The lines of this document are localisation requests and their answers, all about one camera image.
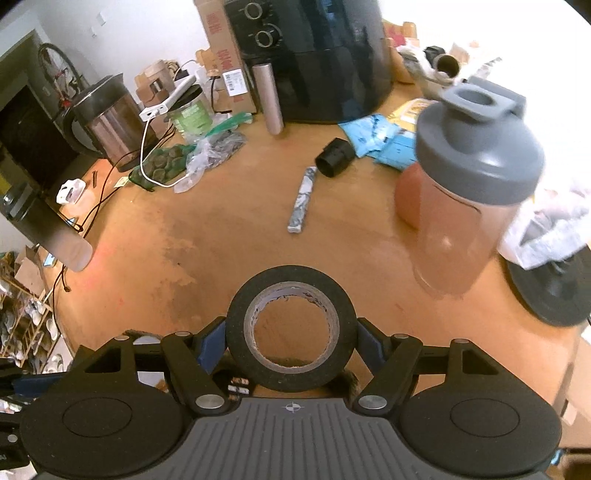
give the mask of white plastic bag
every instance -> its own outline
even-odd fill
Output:
[[[591,240],[591,187],[573,182],[561,192],[539,190],[519,209],[499,253],[526,270],[562,261]]]
[[[192,189],[203,177],[209,163],[209,142],[205,140],[202,144],[202,149],[198,145],[187,157],[187,176],[174,186],[175,193],[183,193]]]
[[[206,170],[221,165],[245,143],[244,135],[228,130],[200,140],[187,156],[187,177],[174,186],[174,192],[183,193],[193,188]]]

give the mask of silver screw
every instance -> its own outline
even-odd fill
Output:
[[[214,410],[223,406],[224,399],[216,394],[201,395],[195,400],[195,404],[206,410]]]
[[[358,403],[367,410],[380,410],[388,405],[386,399],[379,395],[366,395],[361,397]]]

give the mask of doorway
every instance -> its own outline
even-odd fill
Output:
[[[0,142],[43,190],[49,189],[78,155],[28,86],[0,111]]]

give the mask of stainless steel kettle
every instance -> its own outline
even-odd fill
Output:
[[[76,138],[74,120],[90,134],[98,149],[92,150]],[[139,164],[144,125],[139,107],[123,83],[123,74],[109,75],[80,92],[63,116],[64,137],[79,153],[94,158],[108,158],[123,172]],[[154,130],[146,133],[144,153],[158,142]]]

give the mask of white charging cable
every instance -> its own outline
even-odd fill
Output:
[[[144,129],[144,136],[142,137],[142,146],[141,146],[141,150],[139,151],[139,170],[141,171],[142,175],[144,176],[144,178],[160,187],[164,187],[165,189],[169,189],[171,187],[174,187],[177,183],[179,183],[180,181],[183,181],[184,179],[186,179],[187,177],[190,177],[191,175],[189,173],[187,173],[184,177],[178,179],[177,181],[175,181],[174,183],[171,183],[170,185],[165,185],[164,183],[160,183],[159,181],[156,181],[154,179],[151,179],[150,177],[148,177],[146,175],[146,172],[144,172],[144,144],[146,142],[146,135],[148,134],[148,128],[150,127],[150,122],[154,119],[154,117],[152,118],[148,118],[148,121],[146,122],[146,128]]]

